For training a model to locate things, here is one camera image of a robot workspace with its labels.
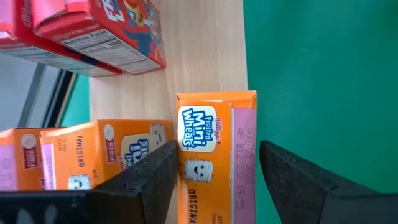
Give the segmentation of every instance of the orange cereal box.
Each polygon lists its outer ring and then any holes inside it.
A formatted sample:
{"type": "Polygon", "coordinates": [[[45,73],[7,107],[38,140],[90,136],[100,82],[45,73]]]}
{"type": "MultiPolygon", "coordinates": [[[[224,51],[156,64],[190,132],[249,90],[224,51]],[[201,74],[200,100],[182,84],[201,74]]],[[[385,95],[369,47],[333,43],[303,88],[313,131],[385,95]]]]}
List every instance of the orange cereal box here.
{"type": "Polygon", "coordinates": [[[171,121],[160,120],[98,120],[44,131],[45,189],[93,188],[171,139],[171,121]]]}
{"type": "Polygon", "coordinates": [[[39,134],[43,129],[0,132],[0,190],[41,190],[39,134]]]}
{"type": "Polygon", "coordinates": [[[254,224],[256,91],[177,95],[178,224],[254,224]]]}

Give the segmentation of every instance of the cereal box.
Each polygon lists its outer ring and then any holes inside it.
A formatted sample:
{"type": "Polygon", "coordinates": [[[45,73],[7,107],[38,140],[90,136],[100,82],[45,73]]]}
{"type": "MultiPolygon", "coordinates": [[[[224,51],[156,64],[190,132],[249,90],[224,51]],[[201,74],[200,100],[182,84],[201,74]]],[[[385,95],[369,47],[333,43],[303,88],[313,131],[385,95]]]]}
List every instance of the cereal box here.
{"type": "Polygon", "coordinates": [[[118,68],[37,37],[33,32],[30,0],[1,1],[0,53],[89,76],[121,73],[118,68]]]}
{"type": "Polygon", "coordinates": [[[165,67],[149,0],[32,0],[35,33],[131,74],[165,67]]]}
{"type": "Polygon", "coordinates": [[[98,120],[41,133],[46,190],[90,189],[173,139],[171,121],[98,120]]]}
{"type": "Polygon", "coordinates": [[[39,134],[43,129],[0,132],[0,190],[41,190],[39,134]]]}
{"type": "Polygon", "coordinates": [[[255,91],[177,95],[178,223],[255,223],[255,91]]]}

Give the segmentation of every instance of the green backdrop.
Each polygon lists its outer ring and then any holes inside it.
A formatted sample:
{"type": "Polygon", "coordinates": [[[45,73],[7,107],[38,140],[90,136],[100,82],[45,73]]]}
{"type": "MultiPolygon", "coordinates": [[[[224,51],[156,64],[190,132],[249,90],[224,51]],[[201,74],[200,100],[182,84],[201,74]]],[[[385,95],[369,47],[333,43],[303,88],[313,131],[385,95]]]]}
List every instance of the green backdrop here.
{"type": "MultiPolygon", "coordinates": [[[[398,191],[394,0],[244,1],[257,138],[398,191]]],[[[257,223],[280,223],[257,163],[257,223]]]]}

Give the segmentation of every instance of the wooden surface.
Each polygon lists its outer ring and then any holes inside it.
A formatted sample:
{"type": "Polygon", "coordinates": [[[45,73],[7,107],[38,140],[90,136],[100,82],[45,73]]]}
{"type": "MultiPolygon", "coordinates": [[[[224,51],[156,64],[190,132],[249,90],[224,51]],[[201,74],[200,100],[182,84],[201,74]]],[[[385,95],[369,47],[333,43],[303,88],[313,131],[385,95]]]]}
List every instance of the wooden surface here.
{"type": "MultiPolygon", "coordinates": [[[[90,79],[90,118],[172,119],[180,92],[246,90],[242,0],[153,0],[167,68],[90,79]]],[[[177,223],[173,196],[167,223],[177,223]]]]}

